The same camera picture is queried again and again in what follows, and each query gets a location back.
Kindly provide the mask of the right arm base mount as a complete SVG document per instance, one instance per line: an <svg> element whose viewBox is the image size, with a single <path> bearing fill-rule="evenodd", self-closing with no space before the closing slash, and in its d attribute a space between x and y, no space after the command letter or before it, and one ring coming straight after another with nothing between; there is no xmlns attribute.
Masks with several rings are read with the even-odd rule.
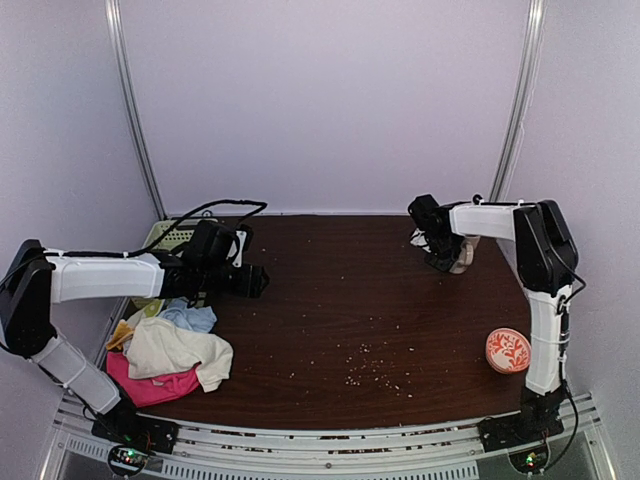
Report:
<svg viewBox="0 0 640 480"><path fill-rule="evenodd" d="M538 424L527 420L521 412L502 417L486 417L476 427L485 452L543 442L564 432L559 418Z"/></svg>

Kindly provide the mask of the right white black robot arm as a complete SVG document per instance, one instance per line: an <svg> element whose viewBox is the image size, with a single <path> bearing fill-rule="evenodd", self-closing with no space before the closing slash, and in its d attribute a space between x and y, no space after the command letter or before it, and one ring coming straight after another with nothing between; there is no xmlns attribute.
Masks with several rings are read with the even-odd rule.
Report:
<svg viewBox="0 0 640 480"><path fill-rule="evenodd" d="M530 307L532 357L520 411L509 428L526 442L550 431L568 397L564 364L570 303L586 286L576 272L577 248L558 204L486 202L481 196L439 204L426 194L410 203L408 213L416 226L411 244L441 272L465 272L482 238L514 244L517 275Z"/></svg>

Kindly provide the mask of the cream white towel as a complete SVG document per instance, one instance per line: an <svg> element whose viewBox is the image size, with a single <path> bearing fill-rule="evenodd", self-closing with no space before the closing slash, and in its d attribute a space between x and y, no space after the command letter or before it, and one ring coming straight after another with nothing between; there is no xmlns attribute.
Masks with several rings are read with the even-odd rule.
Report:
<svg viewBox="0 0 640 480"><path fill-rule="evenodd" d="M233 356L232 346L221 337L179 328L160 317L138 323L126 353L131 379L151 379L195 369L205 393L217 390L230 378Z"/></svg>

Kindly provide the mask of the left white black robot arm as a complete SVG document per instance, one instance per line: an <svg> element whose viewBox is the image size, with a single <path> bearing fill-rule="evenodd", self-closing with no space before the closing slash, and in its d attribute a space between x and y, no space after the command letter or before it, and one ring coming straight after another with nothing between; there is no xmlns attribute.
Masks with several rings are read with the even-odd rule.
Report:
<svg viewBox="0 0 640 480"><path fill-rule="evenodd" d="M241 263L240 255L241 248L230 245L179 256L149 250L63 252L27 240L1 281L5 349L61 381L121 443L133 444L144 433L137 402L115 374L88 361L52 324L52 305L115 297L188 299L218 292L258 298L269 277L263 268ZM137 323L125 355L132 380L191 371L206 393L229 378L233 356L231 345L210 330L188 330L159 315Z"/></svg>

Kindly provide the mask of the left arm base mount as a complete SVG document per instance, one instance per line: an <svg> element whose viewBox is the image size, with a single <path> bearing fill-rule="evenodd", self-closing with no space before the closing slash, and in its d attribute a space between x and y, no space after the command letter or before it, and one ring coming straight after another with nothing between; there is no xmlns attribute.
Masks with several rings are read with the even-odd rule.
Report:
<svg viewBox="0 0 640 480"><path fill-rule="evenodd" d="M135 411L112 410L98 414L91 433L99 438L144 452L173 452L179 425L175 422L138 415Z"/></svg>

